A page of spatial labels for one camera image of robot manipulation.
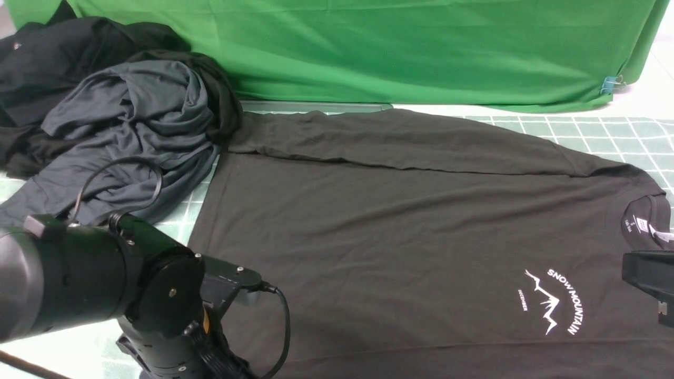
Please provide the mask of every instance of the black t-shirt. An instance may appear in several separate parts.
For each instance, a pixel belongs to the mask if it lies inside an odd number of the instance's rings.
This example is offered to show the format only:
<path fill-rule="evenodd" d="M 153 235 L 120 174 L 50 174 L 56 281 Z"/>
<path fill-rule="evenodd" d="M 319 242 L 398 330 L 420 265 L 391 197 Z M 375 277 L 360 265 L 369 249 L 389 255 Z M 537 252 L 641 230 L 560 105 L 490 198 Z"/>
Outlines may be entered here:
<path fill-rule="evenodd" d="M 87 76 L 148 49 L 188 51 L 168 26 L 76 18 L 62 1 L 46 25 L 0 40 L 0 169 L 27 179 L 82 140 L 52 138 L 40 125 Z"/>
<path fill-rule="evenodd" d="M 244 116 L 190 246 L 290 303 L 279 378 L 669 378 L 674 330 L 621 279 L 662 249 L 640 169 L 465 119 L 390 110 Z M 283 340 L 264 295 L 223 319 L 258 372 Z"/>

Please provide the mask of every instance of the printed logo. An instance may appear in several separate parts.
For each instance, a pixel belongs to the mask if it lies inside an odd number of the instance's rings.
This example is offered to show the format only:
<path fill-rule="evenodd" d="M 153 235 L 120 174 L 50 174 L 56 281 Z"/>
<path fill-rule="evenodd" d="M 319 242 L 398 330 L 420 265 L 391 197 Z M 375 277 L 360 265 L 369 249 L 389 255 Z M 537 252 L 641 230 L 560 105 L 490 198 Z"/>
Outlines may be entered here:
<path fill-rule="evenodd" d="M 569 283 L 566 277 L 552 269 L 548 270 L 548 276 L 551 276 L 556 280 L 556 282 L 561 283 L 561 289 L 563 289 L 569 295 L 568 300 L 562 302 L 560 297 L 557 297 L 559 295 L 553 295 L 553 293 L 559 293 L 557 292 L 558 289 L 554 288 L 555 285 L 553 283 L 542 283 L 542 280 L 539 277 L 533 275 L 528 270 L 524 270 L 524 274 L 529 276 L 534 281 L 534 292 L 540 292 L 547 297 L 547 300 L 541 303 L 541 305 L 545 306 L 543 319 L 545 319 L 549 324 L 545 335 L 550 334 L 550 332 L 557 325 L 559 325 L 559 323 L 565 324 L 568 322 L 566 331 L 570 335 L 575 336 L 583 325 L 583 304 L 576 289 L 571 285 L 571 283 Z M 522 307 L 526 311 L 528 310 L 528 307 L 526 306 L 526 302 L 524 300 L 524 294 L 522 290 L 519 290 L 519 292 L 520 299 L 522 300 Z"/>
<path fill-rule="evenodd" d="M 524 270 L 524 273 L 534 280 L 535 284 L 534 291 L 539 291 L 548 297 L 547 301 L 541 303 L 541 305 L 545 304 L 545 309 L 547 310 L 547 312 L 543 314 L 543 318 L 548 320 L 548 322 L 550 323 L 547 332 L 545 332 L 545 335 L 548 335 L 548 333 L 550 333 L 550 330 L 552 330 L 555 326 L 557 326 L 557 322 L 552 319 L 552 313 L 555 311 L 555 308 L 559 305 L 559 299 L 552 296 L 550 292 L 541 288 L 541 280 L 539 278 L 536 278 L 535 276 L 531 275 L 528 270 Z"/>

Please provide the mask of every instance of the black clothing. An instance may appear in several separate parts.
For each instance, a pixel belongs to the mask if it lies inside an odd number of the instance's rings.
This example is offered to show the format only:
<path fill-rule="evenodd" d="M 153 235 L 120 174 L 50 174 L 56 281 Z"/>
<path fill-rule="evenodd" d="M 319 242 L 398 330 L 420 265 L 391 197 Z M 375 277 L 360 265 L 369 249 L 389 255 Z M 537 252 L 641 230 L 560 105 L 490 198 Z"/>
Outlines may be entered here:
<path fill-rule="evenodd" d="M 162 171 L 153 205 L 134 212 L 155 223 L 212 170 L 219 147 L 206 137 L 213 114 L 202 80 L 175 61 L 122 63 L 86 78 L 44 120 L 56 138 L 89 138 L 57 157 L 0 204 L 0 225 L 21 226 L 29 214 L 71 210 L 94 171 L 126 156 Z M 113 210 L 147 204 L 157 178 L 138 164 L 117 165 L 92 180 L 77 220 L 83 225 Z"/>
<path fill-rule="evenodd" d="M 47 25 L 28 24 L 0 41 L 0 169 L 31 177 L 80 142 L 46 136 L 42 120 L 84 78 L 148 49 L 189 45 L 160 24 L 74 18 L 66 2 Z"/>
<path fill-rule="evenodd" d="M 246 113 L 189 244 L 284 291 L 279 379 L 670 378 L 674 332 L 621 279 L 669 212 L 640 169 L 475 121 Z M 278 357 L 275 297 L 223 327 Z"/>
<path fill-rule="evenodd" d="M 208 108 L 215 116 L 206 135 L 213 143 L 223 144 L 241 125 L 241 103 L 232 89 L 227 73 L 213 58 L 183 51 L 143 51 L 129 58 L 127 62 L 151 60 L 178 61 L 197 73 L 204 81 L 208 93 Z"/>

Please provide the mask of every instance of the green cloth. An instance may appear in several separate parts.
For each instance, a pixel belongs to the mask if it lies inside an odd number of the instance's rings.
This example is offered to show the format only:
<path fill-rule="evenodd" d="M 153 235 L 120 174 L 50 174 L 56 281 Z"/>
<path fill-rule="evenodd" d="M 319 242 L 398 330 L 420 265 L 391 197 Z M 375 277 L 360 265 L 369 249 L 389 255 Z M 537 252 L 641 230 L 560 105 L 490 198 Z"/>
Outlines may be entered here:
<path fill-rule="evenodd" d="M 59 0 L 6 0 L 17 26 Z M 638 79 L 669 0 L 71 0 L 168 24 L 270 100 L 579 111 Z"/>

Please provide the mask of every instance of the green tile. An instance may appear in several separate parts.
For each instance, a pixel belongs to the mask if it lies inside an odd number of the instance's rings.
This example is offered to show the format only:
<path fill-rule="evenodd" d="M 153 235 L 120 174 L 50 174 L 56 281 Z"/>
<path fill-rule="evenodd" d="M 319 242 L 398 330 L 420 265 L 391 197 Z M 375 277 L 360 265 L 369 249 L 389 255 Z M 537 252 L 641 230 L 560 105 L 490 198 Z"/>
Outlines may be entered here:
<path fill-rule="evenodd" d="M 643 152 L 643 153 L 646 152 L 643 146 L 641 146 L 641 142 L 639 142 L 639 140 L 637 139 L 634 140 L 616 139 L 613 141 L 615 142 L 616 146 L 618 146 L 618 151 L 620 152 Z"/>
<path fill-rule="evenodd" d="M 611 137 L 636 137 L 628 123 L 609 123 L 606 129 Z"/>
<path fill-rule="evenodd" d="M 608 138 L 586 138 L 590 151 L 594 152 L 618 152 L 615 145 Z"/>
<path fill-rule="evenodd" d="M 520 116 L 522 121 L 543 121 L 545 122 L 545 117 L 543 116 Z"/>
<path fill-rule="evenodd" d="M 556 136 L 563 136 L 563 137 L 580 136 L 580 132 L 578 132 L 578 128 L 576 127 L 575 123 L 551 122 L 550 127 L 555 132 Z"/>
<path fill-rule="evenodd" d="M 165 233 L 171 238 L 178 238 L 178 235 L 180 234 L 180 225 L 174 225 L 174 224 L 157 224 L 155 225 L 157 229 L 159 229 L 162 233 Z"/>
<path fill-rule="evenodd" d="M 646 149 L 649 152 L 664 152 L 674 154 L 674 148 L 666 138 L 658 138 L 656 140 L 642 140 Z"/>
<path fill-rule="evenodd" d="M 639 122 L 632 124 L 640 137 L 662 137 L 665 131 L 655 122 Z"/>
<path fill-rule="evenodd" d="M 564 138 L 564 137 L 557 137 L 557 141 L 560 145 L 573 149 L 573 150 L 578 150 L 582 152 L 589 152 L 587 146 L 585 146 L 585 142 L 583 142 L 582 138 Z"/>
<path fill-rule="evenodd" d="M 512 130 L 513 132 L 522 133 L 522 126 L 518 122 L 496 121 L 496 126 Z"/>
<path fill-rule="evenodd" d="M 203 202 L 208 191 L 208 183 L 200 183 L 192 192 L 193 202 Z"/>
<path fill-rule="evenodd" d="M 517 116 L 494 116 L 492 118 L 494 121 L 520 121 Z"/>
<path fill-rule="evenodd" d="M 140 375 L 140 366 L 133 362 L 130 364 L 104 361 L 101 362 L 103 378 L 137 378 Z"/>
<path fill-rule="evenodd" d="M 178 241 L 178 242 L 182 243 L 183 245 L 187 245 L 187 242 L 189 242 L 189 236 L 192 235 L 193 229 L 194 229 L 194 224 L 183 225 L 183 232 L 180 234 L 181 241 Z"/>
<path fill-rule="evenodd" d="M 187 203 L 179 203 L 176 207 L 164 217 L 164 221 L 182 221 L 187 212 Z"/>
<path fill-rule="evenodd" d="M 600 123 L 579 123 L 578 129 L 585 137 L 608 137 L 606 130 Z"/>
<path fill-rule="evenodd" d="M 655 180 L 656 183 L 660 186 L 660 188 L 667 188 L 667 182 L 665 181 L 665 178 L 661 175 L 661 173 L 649 173 L 650 176 Z"/>
<path fill-rule="evenodd" d="M 574 121 L 576 121 L 578 123 L 582 123 L 582 122 L 597 122 L 598 123 L 601 120 L 599 119 L 599 117 L 574 117 Z"/>
<path fill-rule="evenodd" d="M 9 199 L 14 195 L 25 182 L 15 179 L 4 179 L 0 182 L 0 200 Z"/>
<path fill-rule="evenodd" d="M 622 162 L 623 160 L 620 159 L 620 155 L 618 153 L 616 154 L 595 154 L 597 156 L 600 156 L 604 159 L 608 159 L 609 161 L 615 161 L 615 162 Z"/>
<path fill-rule="evenodd" d="M 665 172 L 663 172 L 663 176 L 669 182 L 669 185 L 674 185 L 674 172 L 665 171 Z"/>
<path fill-rule="evenodd" d="M 524 131 L 527 134 L 531 134 L 532 136 L 550 136 L 552 132 L 550 132 L 550 127 L 548 126 L 547 123 L 541 123 L 541 122 L 527 122 L 527 123 L 522 123 L 522 126 L 524 126 Z"/>
<path fill-rule="evenodd" d="M 674 154 L 653 155 L 652 157 L 660 170 L 674 170 Z"/>
<path fill-rule="evenodd" d="M 627 122 L 627 117 L 601 117 L 602 122 Z"/>
<path fill-rule="evenodd" d="M 187 216 L 185 221 L 188 223 L 194 223 L 199 216 L 199 211 L 202 209 L 202 204 L 190 204 L 189 209 L 187 210 Z"/>
<path fill-rule="evenodd" d="M 473 121 L 491 121 L 491 117 L 489 116 L 466 116 L 466 118 Z"/>
<path fill-rule="evenodd" d="M 553 121 L 562 121 L 562 122 L 568 121 L 568 122 L 573 122 L 573 121 L 574 121 L 574 118 L 573 118 L 573 117 L 556 117 L 556 116 L 552 116 L 552 117 L 548 117 L 547 120 L 550 121 L 550 122 L 553 122 Z"/>
<path fill-rule="evenodd" d="M 655 165 L 648 155 L 625 155 L 625 161 L 643 170 L 655 170 Z"/>

